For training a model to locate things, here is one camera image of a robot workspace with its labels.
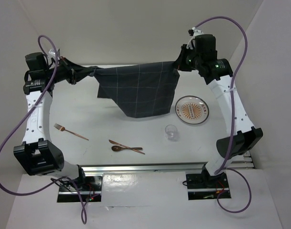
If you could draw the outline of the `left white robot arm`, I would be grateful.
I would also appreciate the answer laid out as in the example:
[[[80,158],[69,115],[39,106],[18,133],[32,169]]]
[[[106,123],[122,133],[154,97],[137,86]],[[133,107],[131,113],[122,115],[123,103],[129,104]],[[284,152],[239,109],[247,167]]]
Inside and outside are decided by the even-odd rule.
[[[70,185],[75,190],[82,190],[87,185],[83,169],[65,161],[62,151],[52,143],[50,107],[56,83],[76,84],[93,69],[74,64],[64,57],[53,61],[55,66],[50,68],[48,59],[41,52],[28,54],[25,60],[29,70],[24,77],[23,91],[30,115],[22,144],[13,149],[14,156],[28,175],[69,177]]]

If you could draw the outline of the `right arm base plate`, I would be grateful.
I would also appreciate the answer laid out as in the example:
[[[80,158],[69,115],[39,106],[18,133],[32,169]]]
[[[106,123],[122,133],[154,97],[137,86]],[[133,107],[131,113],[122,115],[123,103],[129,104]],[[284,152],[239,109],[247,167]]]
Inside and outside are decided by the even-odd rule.
[[[188,200],[216,199],[219,194],[220,198],[231,198],[225,173],[207,183],[201,174],[186,174],[186,180],[182,184],[187,188]]]

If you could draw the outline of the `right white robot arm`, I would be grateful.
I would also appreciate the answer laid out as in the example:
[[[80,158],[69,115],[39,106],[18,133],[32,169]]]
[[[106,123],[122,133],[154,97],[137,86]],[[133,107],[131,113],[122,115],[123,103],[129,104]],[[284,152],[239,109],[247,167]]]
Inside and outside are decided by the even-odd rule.
[[[213,187],[236,157],[251,150],[263,136],[248,117],[234,83],[234,74],[226,59],[218,59],[216,38],[195,30],[187,44],[182,45],[175,66],[179,71],[198,71],[213,92],[224,117],[228,137],[217,140],[217,155],[203,167],[198,179]]]

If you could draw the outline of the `dark grey checked cloth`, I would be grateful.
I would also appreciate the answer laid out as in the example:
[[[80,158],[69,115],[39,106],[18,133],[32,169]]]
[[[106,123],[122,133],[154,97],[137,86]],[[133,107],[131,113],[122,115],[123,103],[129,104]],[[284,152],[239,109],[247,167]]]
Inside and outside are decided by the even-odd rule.
[[[111,99],[126,116],[145,118],[170,112],[180,74],[173,62],[95,68],[98,98]]]

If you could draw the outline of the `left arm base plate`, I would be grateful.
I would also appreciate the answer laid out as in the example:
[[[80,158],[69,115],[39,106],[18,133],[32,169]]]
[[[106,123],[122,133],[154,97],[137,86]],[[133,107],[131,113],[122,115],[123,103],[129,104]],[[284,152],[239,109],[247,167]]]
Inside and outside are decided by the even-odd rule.
[[[84,179],[84,183],[77,183],[78,190],[83,202],[101,202],[101,190],[102,190],[102,175],[87,176]],[[57,182],[59,187],[57,202],[58,203],[76,203],[79,202],[78,193],[73,186],[67,180],[61,180]]]

